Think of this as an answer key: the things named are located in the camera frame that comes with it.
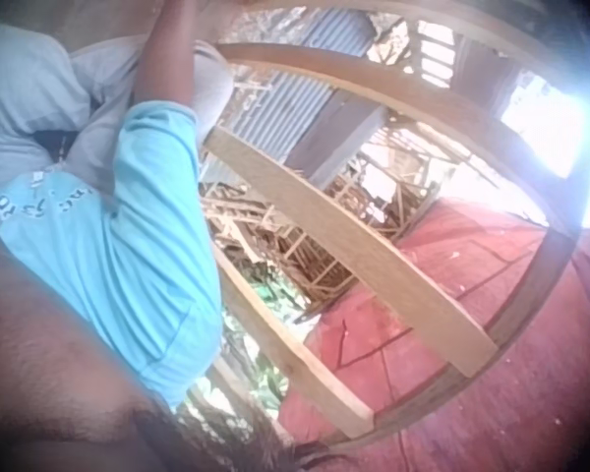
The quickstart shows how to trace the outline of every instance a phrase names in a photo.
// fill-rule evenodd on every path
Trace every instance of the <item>person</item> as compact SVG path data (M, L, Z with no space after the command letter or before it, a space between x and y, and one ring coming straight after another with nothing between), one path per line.
M222 327L198 145L232 80L196 44L195 18L196 0L165 0L146 42L73 54L0 25L0 470L296 471L331 458L284 444L260 413L240 426L171 412ZM46 132L76 133L59 162Z

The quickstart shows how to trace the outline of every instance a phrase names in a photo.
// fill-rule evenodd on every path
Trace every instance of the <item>corrugated metal roof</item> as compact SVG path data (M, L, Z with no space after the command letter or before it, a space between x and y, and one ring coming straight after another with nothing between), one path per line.
M376 30L366 13L329 9L315 18L301 44L363 56L375 38ZM246 142L283 162L331 94L332 88L325 83L294 74L274 73L269 89L260 93L255 106L241 110L226 126ZM203 182L237 180L218 160L209 159L208 162Z

